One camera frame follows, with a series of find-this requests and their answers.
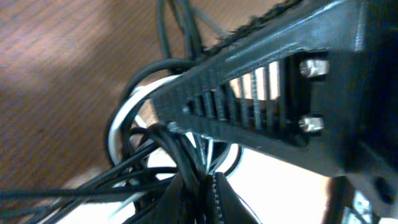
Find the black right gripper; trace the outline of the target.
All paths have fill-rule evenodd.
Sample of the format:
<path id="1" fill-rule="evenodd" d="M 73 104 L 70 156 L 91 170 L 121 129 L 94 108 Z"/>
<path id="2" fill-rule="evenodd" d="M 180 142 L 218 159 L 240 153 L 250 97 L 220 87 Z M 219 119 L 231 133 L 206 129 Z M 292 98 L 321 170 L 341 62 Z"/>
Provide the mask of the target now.
<path id="1" fill-rule="evenodd" d="M 313 88 L 324 118 L 311 169 L 345 175 L 381 217 L 397 216 L 397 2 L 315 1 L 311 40 L 329 72 Z"/>

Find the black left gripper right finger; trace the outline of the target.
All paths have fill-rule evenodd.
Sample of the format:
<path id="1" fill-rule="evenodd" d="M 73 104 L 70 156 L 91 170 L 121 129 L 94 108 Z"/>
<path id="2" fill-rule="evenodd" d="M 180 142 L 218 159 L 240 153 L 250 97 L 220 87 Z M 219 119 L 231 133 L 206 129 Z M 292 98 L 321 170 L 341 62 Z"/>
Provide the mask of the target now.
<path id="1" fill-rule="evenodd" d="M 222 172 L 207 175 L 203 206 L 207 224 L 259 223 L 240 202 Z"/>

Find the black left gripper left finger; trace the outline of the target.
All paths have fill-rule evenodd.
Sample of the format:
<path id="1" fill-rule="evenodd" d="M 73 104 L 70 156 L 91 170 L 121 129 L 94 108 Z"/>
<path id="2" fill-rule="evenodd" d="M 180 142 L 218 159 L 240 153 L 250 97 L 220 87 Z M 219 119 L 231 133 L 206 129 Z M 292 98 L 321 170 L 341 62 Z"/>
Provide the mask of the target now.
<path id="1" fill-rule="evenodd" d="M 187 182 L 177 173 L 159 201 L 136 223 L 194 224 L 202 223 L 202 175 Z"/>

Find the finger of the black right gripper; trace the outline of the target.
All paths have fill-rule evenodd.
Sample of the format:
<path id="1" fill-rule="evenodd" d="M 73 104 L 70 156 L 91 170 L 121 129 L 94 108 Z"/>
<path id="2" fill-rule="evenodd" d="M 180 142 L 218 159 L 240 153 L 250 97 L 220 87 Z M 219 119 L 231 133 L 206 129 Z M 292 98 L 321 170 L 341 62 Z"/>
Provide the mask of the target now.
<path id="1" fill-rule="evenodd" d="M 310 171 L 345 173 L 348 24 L 311 18 L 266 27 L 153 95 L 179 131 L 235 142 Z"/>
<path id="2" fill-rule="evenodd" d="M 228 34 L 226 37 L 220 38 L 220 41 L 211 46 L 209 49 L 205 50 L 205 55 L 215 56 L 223 49 L 230 45 L 233 45 L 240 39 L 243 39 L 250 34 L 257 32 L 264 28 L 268 23 L 274 19 L 277 19 L 283 13 L 287 12 L 289 9 L 299 5 L 303 0 L 285 0 L 283 2 L 273 5 L 267 12 L 261 16 L 252 16 L 249 22 L 243 26 L 238 27 L 233 30 L 232 33 Z"/>

